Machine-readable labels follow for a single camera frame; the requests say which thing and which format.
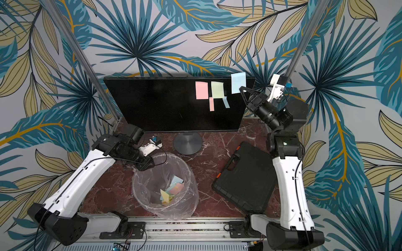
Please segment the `large blue sticky note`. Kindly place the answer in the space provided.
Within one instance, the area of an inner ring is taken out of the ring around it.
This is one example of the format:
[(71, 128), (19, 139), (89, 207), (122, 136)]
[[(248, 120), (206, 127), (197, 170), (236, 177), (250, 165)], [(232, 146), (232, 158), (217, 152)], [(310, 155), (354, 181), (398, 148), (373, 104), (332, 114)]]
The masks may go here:
[(246, 79), (245, 72), (231, 74), (231, 93), (232, 94), (240, 93), (241, 92), (240, 88), (246, 87), (246, 86), (247, 86), (247, 79)]

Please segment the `small blue sticky strip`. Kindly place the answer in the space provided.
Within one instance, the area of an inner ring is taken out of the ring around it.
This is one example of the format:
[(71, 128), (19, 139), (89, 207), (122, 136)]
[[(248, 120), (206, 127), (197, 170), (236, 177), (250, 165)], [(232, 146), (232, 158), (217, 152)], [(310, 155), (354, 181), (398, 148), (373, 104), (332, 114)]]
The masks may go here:
[(229, 108), (230, 108), (230, 105), (229, 105), (229, 102), (228, 102), (228, 100), (227, 100), (227, 96), (224, 96), (223, 102), (224, 102), (225, 108), (226, 108), (226, 109), (229, 109)]

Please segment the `large green sticky note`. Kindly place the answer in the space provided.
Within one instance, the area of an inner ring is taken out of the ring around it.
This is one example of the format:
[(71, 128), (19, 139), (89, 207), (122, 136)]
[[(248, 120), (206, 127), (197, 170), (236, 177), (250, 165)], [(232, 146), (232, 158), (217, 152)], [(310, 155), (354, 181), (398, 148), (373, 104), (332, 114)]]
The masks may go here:
[(223, 82), (212, 81), (211, 93), (213, 99), (222, 99), (225, 97)]

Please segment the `large pink sticky note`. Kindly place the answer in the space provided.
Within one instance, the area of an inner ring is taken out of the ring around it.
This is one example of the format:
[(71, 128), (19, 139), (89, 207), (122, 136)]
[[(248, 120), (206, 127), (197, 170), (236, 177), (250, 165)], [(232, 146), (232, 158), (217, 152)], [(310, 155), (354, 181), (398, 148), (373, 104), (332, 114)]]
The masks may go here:
[(197, 100), (207, 100), (209, 99), (208, 83), (197, 81), (195, 82), (196, 88), (196, 99)]

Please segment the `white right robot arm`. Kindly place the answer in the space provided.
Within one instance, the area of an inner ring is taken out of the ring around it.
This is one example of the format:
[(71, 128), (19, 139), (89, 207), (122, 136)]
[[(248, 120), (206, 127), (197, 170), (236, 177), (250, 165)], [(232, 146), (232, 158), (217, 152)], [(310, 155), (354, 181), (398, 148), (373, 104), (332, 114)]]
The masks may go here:
[(299, 99), (277, 109), (272, 98), (247, 87), (240, 88), (246, 108), (260, 118), (271, 130), (267, 150), (277, 175), (281, 200), (280, 220), (263, 214), (252, 214), (251, 227), (267, 237), (273, 251), (311, 251), (325, 242), (308, 208), (302, 175), (305, 148), (297, 133), (305, 125), (308, 105)]

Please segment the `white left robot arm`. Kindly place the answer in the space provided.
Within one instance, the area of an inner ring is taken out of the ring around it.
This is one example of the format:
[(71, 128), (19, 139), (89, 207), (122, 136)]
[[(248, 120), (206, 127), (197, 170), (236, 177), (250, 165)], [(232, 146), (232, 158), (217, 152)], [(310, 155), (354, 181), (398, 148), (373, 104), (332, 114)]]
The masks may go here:
[(72, 176), (44, 203), (34, 203), (28, 209), (38, 229), (64, 246), (95, 234), (128, 239), (134, 230), (123, 214), (83, 214), (79, 208), (99, 178), (117, 160), (134, 164), (139, 171), (155, 166), (150, 154), (162, 147), (161, 140), (152, 137), (149, 143), (140, 146), (143, 134), (138, 126), (129, 124), (123, 133), (100, 136)]

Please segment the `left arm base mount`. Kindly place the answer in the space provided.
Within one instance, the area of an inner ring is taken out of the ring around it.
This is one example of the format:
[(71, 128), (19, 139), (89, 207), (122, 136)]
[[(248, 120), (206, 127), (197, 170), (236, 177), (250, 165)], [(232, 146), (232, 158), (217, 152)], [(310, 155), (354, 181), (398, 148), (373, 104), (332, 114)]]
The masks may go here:
[(144, 237), (145, 222), (121, 223), (114, 232), (102, 232), (100, 239), (142, 239)]

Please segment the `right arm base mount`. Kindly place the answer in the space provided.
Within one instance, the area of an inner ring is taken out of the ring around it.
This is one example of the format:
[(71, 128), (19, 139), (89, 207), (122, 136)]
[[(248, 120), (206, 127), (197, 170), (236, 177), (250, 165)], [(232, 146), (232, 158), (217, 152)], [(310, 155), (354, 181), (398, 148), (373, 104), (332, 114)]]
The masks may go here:
[(224, 230), (229, 233), (230, 238), (261, 238), (259, 232), (251, 231), (246, 223), (240, 221), (230, 221), (224, 225)]

